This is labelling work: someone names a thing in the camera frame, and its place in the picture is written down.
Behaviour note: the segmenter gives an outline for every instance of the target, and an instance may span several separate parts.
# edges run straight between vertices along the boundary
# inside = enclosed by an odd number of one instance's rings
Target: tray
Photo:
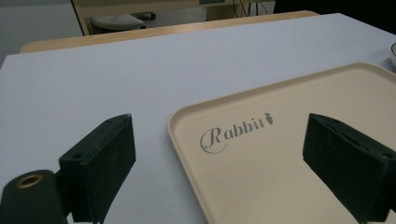
[[[209,223],[357,223],[303,161],[308,114],[395,149],[395,96],[393,73],[354,63],[186,106],[168,132]]]

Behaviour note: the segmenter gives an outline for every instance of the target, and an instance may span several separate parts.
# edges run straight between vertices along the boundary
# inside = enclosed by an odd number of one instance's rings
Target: white table
[[[106,223],[205,223],[168,137],[182,106],[340,66],[396,72],[396,36],[341,14],[8,56],[0,71],[0,186],[59,169],[105,119],[131,113],[137,162]]]

